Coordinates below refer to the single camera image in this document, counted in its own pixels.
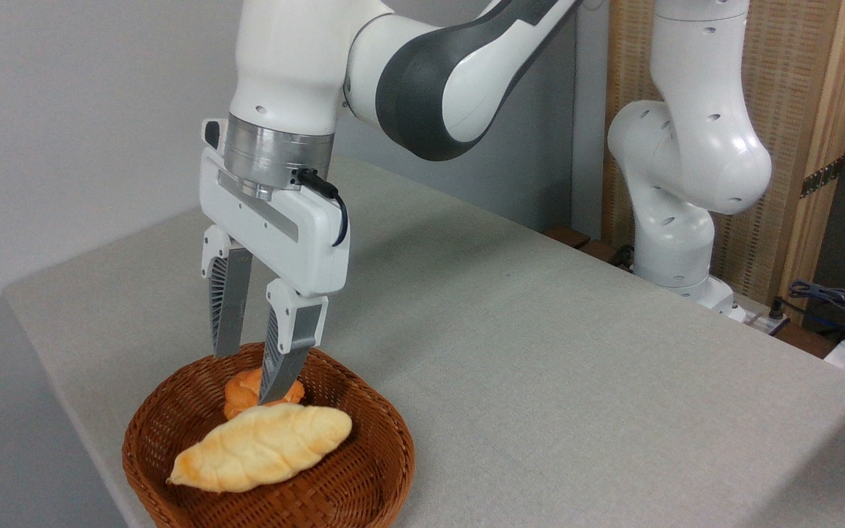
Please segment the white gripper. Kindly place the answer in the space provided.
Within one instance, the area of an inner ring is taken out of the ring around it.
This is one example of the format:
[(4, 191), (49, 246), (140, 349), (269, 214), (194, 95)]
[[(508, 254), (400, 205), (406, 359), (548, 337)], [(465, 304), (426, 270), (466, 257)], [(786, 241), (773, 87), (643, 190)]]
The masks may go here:
[(238, 352), (254, 257), (282, 279), (268, 284), (259, 404), (282, 399), (320, 345), (328, 298), (348, 275), (349, 220), (326, 181), (332, 135), (301, 135), (239, 118), (202, 124), (199, 198), (213, 355)]

